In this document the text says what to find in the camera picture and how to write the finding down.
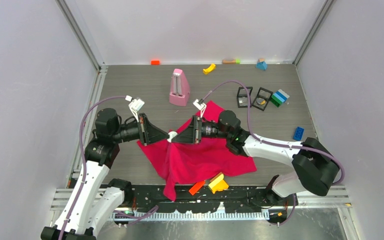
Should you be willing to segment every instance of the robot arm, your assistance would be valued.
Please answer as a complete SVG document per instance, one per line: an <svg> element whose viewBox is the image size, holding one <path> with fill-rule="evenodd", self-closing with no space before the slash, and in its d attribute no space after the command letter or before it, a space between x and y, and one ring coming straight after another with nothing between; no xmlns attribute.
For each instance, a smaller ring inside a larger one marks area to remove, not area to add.
<svg viewBox="0 0 384 240"><path fill-rule="evenodd" d="M267 199L272 204L303 191L326 196L339 172L339 167L329 158L300 149L308 147L329 153L317 139L309 137L300 142L253 136L241 128L241 121L230 110L222 111L217 123L203 122L202 117L193 116L188 128L175 136L171 142L198 144L202 137L225 138L226 147L235 155L269 159L294 168L289 174L276 175L271 179L266 190Z"/></svg>
<svg viewBox="0 0 384 240"><path fill-rule="evenodd" d="M114 209L129 204L134 197L132 184L113 179L100 200L93 206L98 190L110 171L120 151L119 143L140 140L143 145L167 139L169 135L152 125L144 113L122 122L116 110L105 108L97 113L93 139L86 146L86 178L81 184L80 175L67 205L53 227L45 227L40 235L42 240L57 240L66 220L67 212L73 208L64 229L64 240L96 240L102 226ZM76 195L80 195L73 205Z"/></svg>

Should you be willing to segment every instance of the green lego piece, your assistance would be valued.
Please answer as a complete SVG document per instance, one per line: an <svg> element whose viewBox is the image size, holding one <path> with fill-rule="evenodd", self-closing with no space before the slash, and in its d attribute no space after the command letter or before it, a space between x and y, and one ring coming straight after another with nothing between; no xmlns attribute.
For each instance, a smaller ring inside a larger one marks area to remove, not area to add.
<svg viewBox="0 0 384 240"><path fill-rule="evenodd" d="M282 105L282 101L280 101L277 97L272 96L270 98L270 102L272 102L276 107L280 107Z"/></svg>

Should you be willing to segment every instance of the black square frame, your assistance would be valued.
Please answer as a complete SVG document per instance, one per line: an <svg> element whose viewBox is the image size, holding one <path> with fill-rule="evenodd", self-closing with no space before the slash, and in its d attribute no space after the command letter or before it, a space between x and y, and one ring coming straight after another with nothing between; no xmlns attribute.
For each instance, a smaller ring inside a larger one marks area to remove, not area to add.
<svg viewBox="0 0 384 240"><path fill-rule="evenodd" d="M261 94L261 91L270 94L270 96L269 96L269 97L264 96L263 94ZM252 106L253 106L254 108L257 108L257 109L261 110L261 111L264 111L264 110L266 109L266 107L267 107L267 104L269 104L270 99L272 98L272 95L273 95L273 92L272 92L272 91L267 90L267 89L265 89L265 88L263 88L263 87L260 87L260 88L258 89L257 96L255 96L254 101L252 101ZM264 100L265 100L265 104L263 104L263 105L258 104L258 103L257 103L257 99L258 99L258 98L264 99Z"/></svg>
<svg viewBox="0 0 384 240"><path fill-rule="evenodd" d="M249 91L249 97L251 97L251 93L253 92L253 87L252 86L247 86L246 87ZM247 108L248 107L248 104L245 105L245 106L241 106L241 104L239 103L239 98L247 98L247 93L240 93L241 90L245 89L244 87L240 86L238 89L237 89L237 94L236 94L236 102L237 102L237 107L238 108Z"/></svg>

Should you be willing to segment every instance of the pink metronome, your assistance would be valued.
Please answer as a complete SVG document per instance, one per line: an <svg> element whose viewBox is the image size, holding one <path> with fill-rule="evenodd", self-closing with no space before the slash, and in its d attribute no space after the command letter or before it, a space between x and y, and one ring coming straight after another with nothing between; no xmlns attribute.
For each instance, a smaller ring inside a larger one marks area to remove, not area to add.
<svg viewBox="0 0 384 240"><path fill-rule="evenodd" d="M185 73L181 69L174 69L173 75L171 76L168 101L171 104L184 107L188 104L190 95L191 91Z"/></svg>

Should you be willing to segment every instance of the gray table surface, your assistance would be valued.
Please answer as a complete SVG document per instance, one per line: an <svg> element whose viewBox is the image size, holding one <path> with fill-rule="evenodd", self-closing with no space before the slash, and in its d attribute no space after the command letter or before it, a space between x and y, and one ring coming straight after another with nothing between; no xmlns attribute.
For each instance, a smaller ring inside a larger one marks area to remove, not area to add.
<svg viewBox="0 0 384 240"><path fill-rule="evenodd" d="M103 84L101 99L130 95L145 101L140 112L146 113L152 124L164 131L176 130L186 122L197 109L192 102L203 98L216 85L227 80L239 80L254 89L251 100L259 87L273 92L282 89L290 98L277 108L269 102L265 111L252 108L252 130L261 136L284 141L292 141L295 128L305 129L304 137L315 137L313 123L297 71L292 64L271 64L266 71L255 68L252 64L218 64L216 69L204 75L202 70L208 65L117 65L110 66ZM171 76L175 68L182 69L190 85L190 99L187 106L169 103ZM228 83L215 91L208 100L226 110L233 110L246 125L247 109L238 108L236 94L239 85ZM123 120L132 114L125 100L111 100L98 109L114 108ZM229 185L266 185L277 174L286 174L292 169L271 160L255 158L257 172L236 177L226 177ZM126 142L120 144L120 153L112 165L104 183L113 178L131 181L133 184L164 184L153 166L137 144Z"/></svg>

